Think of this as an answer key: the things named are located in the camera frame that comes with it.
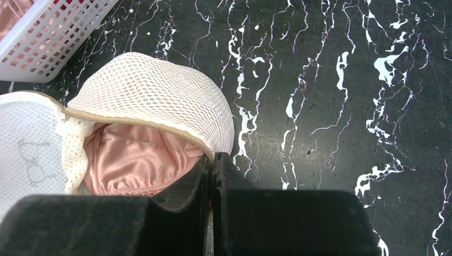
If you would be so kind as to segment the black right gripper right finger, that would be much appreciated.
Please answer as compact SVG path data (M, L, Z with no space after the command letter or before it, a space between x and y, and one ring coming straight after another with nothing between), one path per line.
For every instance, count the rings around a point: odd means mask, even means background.
M227 153L213 164L215 255L379 255L355 195L256 189Z

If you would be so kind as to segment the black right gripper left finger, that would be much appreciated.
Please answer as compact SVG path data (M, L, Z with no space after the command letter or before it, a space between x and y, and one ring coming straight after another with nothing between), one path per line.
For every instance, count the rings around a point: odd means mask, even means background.
M203 255L211 163L155 196L33 195L1 223L1 255Z

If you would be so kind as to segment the pink satin bra from bag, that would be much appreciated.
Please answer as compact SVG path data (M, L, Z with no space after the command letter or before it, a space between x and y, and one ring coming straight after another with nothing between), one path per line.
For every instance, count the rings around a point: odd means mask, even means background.
M153 196L186 175L204 152L177 135L128 124L94 126L84 141L92 195Z

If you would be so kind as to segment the white mesh laundry bag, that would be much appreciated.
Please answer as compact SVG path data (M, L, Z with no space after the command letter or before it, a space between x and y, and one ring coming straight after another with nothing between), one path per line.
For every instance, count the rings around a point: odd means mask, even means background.
M84 141L97 123L165 131L209 159L230 153L235 139L229 104L208 76L124 53L90 76L66 106L36 91L1 95L1 216L29 195L92 195L84 183Z

